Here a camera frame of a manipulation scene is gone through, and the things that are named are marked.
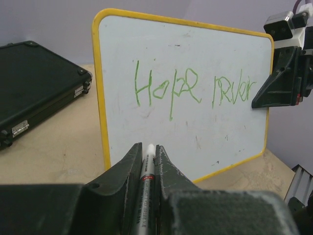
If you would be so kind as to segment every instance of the green handwritten text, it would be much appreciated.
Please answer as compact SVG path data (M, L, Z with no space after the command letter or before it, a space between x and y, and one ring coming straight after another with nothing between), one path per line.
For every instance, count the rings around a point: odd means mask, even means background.
M135 96L136 96L137 105L140 106L140 100L139 100L138 94L140 92L142 92L143 90L147 89L148 90L148 98L149 98L149 106L151 106L151 104L152 104L151 85L152 85L152 80L153 80L152 70L150 70L150 73L149 73L148 84L146 86L143 86L140 89L138 89L138 87L137 87L138 70L139 70L139 60L137 61L136 70L135 70L135 78L134 78L134 82L135 82ZM174 96L175 95L177 97L180 97L183 92L187 92L187 93L190 94L190 96L197 103L201 103L201 101L202 101L202 99L196 98L196 96L192 92L192 89L195 88L195 86L196 86L196 84L198 82L198 74L191 68L187 68L186 69L184 77L177 78L177 73L178 73L178 71L175 70L174 78L173 78L172 91L171 91L171 96L172 97L171 97L170 118L169 118L170 121L173 120L172 113L173 113L173 105L174 105ZM195 76L195 78L196 78L194 84L192 84L192 85L189 84L189 82L188 82L188 74L193 74ZM175 91L175 85L178 82L181 82L181 86L180 86L179 92L176 92ZM154 98L157 98L157 99L163 99L165 94L166 94L166 91L167 91L167 88L169 87L169 85L170 85L170 81L169 80L165 80L164 82L161 83L161 85L159 85L154 90L152 90L152 96Z
M238 96L240 97L241 101L246 101L249 99L251 86L256 82L251 82L249 76L247 81L242 81L242 73L243 71L241 70L239 83L236 87L235 82L231 82L228 78L224 76L219 78L217 78L216 76L214 77L212 108L214 108L215 98L218 94L220 95L219 105L222 104L223 100L227 100L227 102L235 104L237 102Z

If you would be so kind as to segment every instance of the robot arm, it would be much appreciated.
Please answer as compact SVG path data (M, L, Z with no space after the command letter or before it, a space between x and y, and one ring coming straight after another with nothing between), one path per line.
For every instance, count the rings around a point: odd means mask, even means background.
M307 27L307 23L312 16L313 5L307 3L297 14L288 11L270 16L266 21L264 30L275 43L273 69L253 99L253 109L294 106L310 95L313 88L313 27Z

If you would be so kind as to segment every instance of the yellow whiteboard frame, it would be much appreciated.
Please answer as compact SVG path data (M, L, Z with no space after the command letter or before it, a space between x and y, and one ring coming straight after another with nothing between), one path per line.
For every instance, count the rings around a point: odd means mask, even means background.
M102 63L101 63L101 52L100 52L100 39L99 39L99 26L102 21L107 16L121 16L121 17L129 17L141 20L149 20L149 21L156 21L162 23L171 23L171 24L180 24L185 26L192 26L192 27L200 27L200 28L207 28L207 29L214 29L219 31L226 31L226 32L233 32L233 33L240 33L246 34L251 36L258 36L258 37L265 37L271 41L272 49L271 49L271 62L270 62L270 74L272 73L272 63L273 63L273 56L274 56L274 40L269 34L261 33L261 32L253 32L243 29L219 26L209 23L200 23L164 16L157 16L133 11L126 11L114 8L107 8L100 11L93 19L92 22L92 47L93 47L93 58L94 58L94 68L95 68L95 79L96 79L96 86L97 86L97 97L98 97L98 108L99 108L99 118L100 118L100 128L101 128L101 138L102 138L102 147L103 147L103 157L104 157L104 168L105 171L110 169L111 167L111 159L110 159L110 147L109 147L109 135L108 135L108 127L107 127L107 115L106 115L106 106L105 106L105 99L104 99L104 89L103 89L103 75L102 75ZM214 175L222 173L226 170L229 170L237 165L242 163L248 162L252 159L255 159L261 156L266 148L267 144L267 135L268 135L268 118L269 118L269 108L267 108L267 117L266 117L266 127L265 127L265 138L264 138L264 147L262 152L233 164L231 166L225 167L221 170L203 176L197 180L194 180L194 183L198 183L202 180L210 178Z

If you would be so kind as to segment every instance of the smudge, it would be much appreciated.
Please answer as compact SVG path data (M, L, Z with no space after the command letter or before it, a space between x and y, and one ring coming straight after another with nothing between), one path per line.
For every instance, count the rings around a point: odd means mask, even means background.
M201 149L201 145L200 145L200 142L198 141L198 137L197 136L196 136L196 143L197 143L197 148Z
M191 36L190 36L189 33L185 33L185 34L183 34L183 37L184 37L184 38L190 38Z

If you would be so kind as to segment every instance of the handwriting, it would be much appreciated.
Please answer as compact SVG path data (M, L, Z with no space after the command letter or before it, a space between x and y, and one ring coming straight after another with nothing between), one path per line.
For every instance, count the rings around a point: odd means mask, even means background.
M136 72L135 72L135 94L136 94L137 104L138 104L138 106L140 106L138 93L143 91L144 89L148 88L148 92L149 92L149 106L151 106L151 91L150 91L150 88L151 88L151 84L152 84L152 70L150 70L148 85L144 86L144 87L142 87L142 88L140 88L138 90L137 89L137 73L138 73L138 69L139 69L139 60L137 61Z
M188 83L188 71L191 71L195 76L196 76L196 81L195 83L190 86L189 83ZM171 111L170 111L170 121L173 120L173 117L172 117L172 113L173 113L173 103L174 103L174 95L177 95L178 97L180 97L181 93L183 92L189 92L191 97L197 101L198 104L201 103L202 99L197 99L193 93L192 93L192 89L196 86L197 82L198 82L198 74L192 70L191 68L188 68L186 69L186 72L185 72L185 77L180 77L178 79L176 79L176 76L177 76L177 70L175 70L175 75L174 75L174 81L173 81L173 87L172 87L172 100L171 100ZM175 84L176 82L179 82L179 81L183 81L181 87L180 87L180 91L179 93L175 92Z
M139 60L137 61L136 70L135 70L135 78L134 78L135 96L136 96L137 105L140 106L140 100L139 100L138 94L141 91L143 91L145 89L148 89L149 106L151 106L152 105L151 85L152 85L152 80L153 80L152 70L150 70L150 73L149 73L148 84L146 86L143 86L140 89L138 89L138 87L137 87L138 70L139 70ZM189 82L188 82L188 74L189 74L188 72L193 74L195 76L195 78L196 78L194 84L192 84L192 85L190 85ZM187 92L187 93L190 94L190 96L197 103L200 104L201 101L202 101L202 99L196 98L196 96L192 92L192 89L195 88L195 86L196 86L196 84L198 82L198 74L191 68L187 68L186 69L184 77L177 78L177 73L178 73L178 71L175 70L174 78L173 78L172 91L171 91L171 106L170 106L170 118L169 118L170 121L173 120L172 113L173 113L173 105L174 105L174 95L176 95L177 97L180 97L183 92ZM175 85L178 82L181 82L181 86L180 86L179 92L176 92L175 91ZM166 91L167 91L167 88L169 87L169 85L170 85L170 81L169 80L165 80L164 82L161 83L161 85L159 85L154 90L152 90L152 96L154 98L157 98L157 99L163 99L165 94L166 94Z
M140 99L139 93L143 91L148 91L148 98L149 98L149 106L152 105L152 97L162 100L168 91L171 93L171 104L169 107L169 120L173 120L173 110L176 98L179 98L183 93L187 93L190 97L195 100L198 104L201 103L202 98L198 98L195 94L193 89L196 87L199 76L196 71L192 68L187 68L185 70L185 75L183 77L178 77L178 70L174 70L174 76L172 80L172 84L169 80L164 80L160 85L157 87L152 87L153 85L153 71L150 70L149 77L148 77L148 84L138 88L137 87L137 79L138 79L138 70L139 70L139 60L137 60L136 69L135 69L135 76L134 76L134 90L135 90L135 97L137 101L137 105L140 106ZM190 79L193 78L193 84L190 84ZM249 99L249 93L251 87L256 82L252 82L250 77L247 76L247 80L243 79L243 70L240 71L240 78L239 82L232 82L229 78L225 76L221 77L214 77L214 89L213 89L213 100L212 100L212 109L216 105L216 102L219 97L219 105L223 102L229 102L232 104L236 104L238 100L245 102Z
M239 84L237 86L237 91L235 87L235 82L230 82L230 80L224 76L217 78L214 77L214 90L213 90L213 101L212 108L214 108L215 104L215 96L217 94L217 86L220 88L220 105L222 104L223 99L225 98L228 102L235 104L238 99L238 95L242 101L246 101L249 99L249 92L251 90L251 86L256 82L250 81L250 77L248 76L248 80L242 82L242 73L240 72Z

